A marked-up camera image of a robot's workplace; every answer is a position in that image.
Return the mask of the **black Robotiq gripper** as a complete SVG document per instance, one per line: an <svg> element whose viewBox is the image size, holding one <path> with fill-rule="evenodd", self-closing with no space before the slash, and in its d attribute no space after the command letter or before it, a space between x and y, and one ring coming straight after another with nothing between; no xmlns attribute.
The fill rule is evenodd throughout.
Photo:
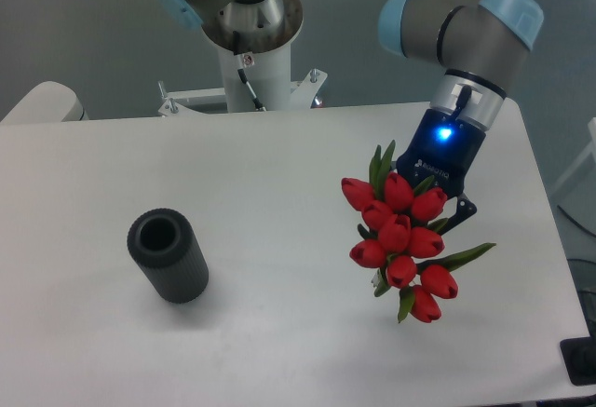
<svg viewBox="0 0 596 407"><path fill-rule="evenodd" d="M440 234L445 235L477 211L463 193L465 178L486 134L481 129L445 113L427 109L406 151L397 159L397 173L415 188L429 176L447 197L457 197L455 213L447 218Z"/></svg>

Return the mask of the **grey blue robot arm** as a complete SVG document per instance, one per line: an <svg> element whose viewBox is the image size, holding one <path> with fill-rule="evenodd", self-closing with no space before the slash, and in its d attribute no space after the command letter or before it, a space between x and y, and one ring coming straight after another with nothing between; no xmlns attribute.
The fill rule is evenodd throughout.
<svg viewBox="0 0 596 407"><path fill-rule="evenodd" d="M312 71L291 81L291 43L304 13L300 0L159 0L183 27L218 51L231 113L309 108L324 82ZM544 20L534 0L388 0L377 35L387 51L432 61L444 76L406 151L376 152L370 177L383 187L390 165L411 185L435 184L457 202L439 225L446 233L476 208L464 180Z"/></svg>

